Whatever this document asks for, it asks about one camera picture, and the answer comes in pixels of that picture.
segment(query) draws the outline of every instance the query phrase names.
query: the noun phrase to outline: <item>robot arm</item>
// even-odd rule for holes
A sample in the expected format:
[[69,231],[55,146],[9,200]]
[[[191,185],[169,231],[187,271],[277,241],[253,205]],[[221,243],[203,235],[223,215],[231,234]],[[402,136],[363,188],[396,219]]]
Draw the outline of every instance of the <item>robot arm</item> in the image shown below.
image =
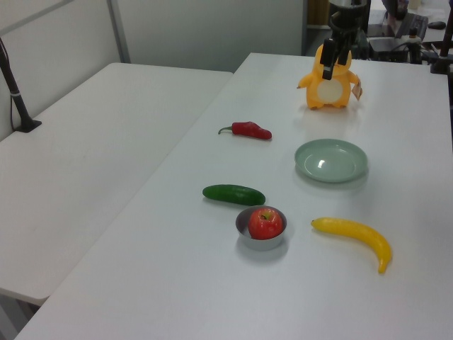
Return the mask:
[[333,15],[328,25],[332,28],[332,36],[325,39],[321,64],[324,65],[323,78],[332,79],[333,67],[338,63],[345,65],[351,45],[355,42],[357,32],[367,0],[329,0]]

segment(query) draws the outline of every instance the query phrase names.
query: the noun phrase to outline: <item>white wall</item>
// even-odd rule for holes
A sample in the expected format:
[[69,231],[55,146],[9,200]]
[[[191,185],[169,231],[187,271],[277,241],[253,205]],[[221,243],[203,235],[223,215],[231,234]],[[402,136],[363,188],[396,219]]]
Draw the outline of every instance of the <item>white wall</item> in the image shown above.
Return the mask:
[[250,52],[301,55],[305,2],[113,0],[132,63],[229,72]]
[[[23,20],[16,0],[1,0],[5,10]],[[39,11],[55,0],[33,0]],[[30,116],[35,117],[55,101],[111,62],[119,62],[106,0],[74,0],[1,36],[8,51],[13,75]],[[16,126],[19,124],[13,104]],[[11,133],[9,90],[0,76],[0,140]]]

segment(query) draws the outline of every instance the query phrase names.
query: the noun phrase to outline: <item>black mount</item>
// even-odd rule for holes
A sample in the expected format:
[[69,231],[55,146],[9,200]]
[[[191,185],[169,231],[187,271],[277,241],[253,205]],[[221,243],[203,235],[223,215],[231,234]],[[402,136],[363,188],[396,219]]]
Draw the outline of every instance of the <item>black mount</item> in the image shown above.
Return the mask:
[[5,77],[11,97],[16,104],[19,116],[21,117],[21,126],[17,127],[16,131],[30,132],[34,130],[41,125],[41,122],[31,119],[30,115],[28,115],[27,108],[23,102],[16,80],[14,79],[13,72],[9,66],[8,55],[6,54],[2,41],[0,41],[0,68],[3,76]]

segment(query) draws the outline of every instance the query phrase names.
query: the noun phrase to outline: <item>metal bowl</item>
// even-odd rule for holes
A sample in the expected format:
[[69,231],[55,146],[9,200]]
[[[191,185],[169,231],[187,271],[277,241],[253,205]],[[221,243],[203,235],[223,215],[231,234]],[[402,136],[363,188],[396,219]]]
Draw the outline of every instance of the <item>metal bowl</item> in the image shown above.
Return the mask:
[[[280,217],[283,221],[283,231],[272,239],[252,239],[250,232],[248,232],[248,221],[250,220],[250,217],[255,210],[263,208],[273,209],[280,214]],[[286,224],[287,221],[285,215],[283,215],[283,213],[277,208],[270,207],[268,205],[254,205],[253,207],[249,207],[242,211],[236,218],[236,228],[239,232],[239,238],[248,248],[258,251],[271,250],[278,246],[283,240]]]

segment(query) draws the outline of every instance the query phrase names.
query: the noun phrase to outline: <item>plate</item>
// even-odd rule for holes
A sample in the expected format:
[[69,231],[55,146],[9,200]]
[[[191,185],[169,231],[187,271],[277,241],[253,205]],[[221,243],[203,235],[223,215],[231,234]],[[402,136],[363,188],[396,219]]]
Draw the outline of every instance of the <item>plate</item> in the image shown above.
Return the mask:
[[351,181],[367,170],[367,155],[357,145],[344,140],[312,140],[297,149],[296,165],[317,181]]

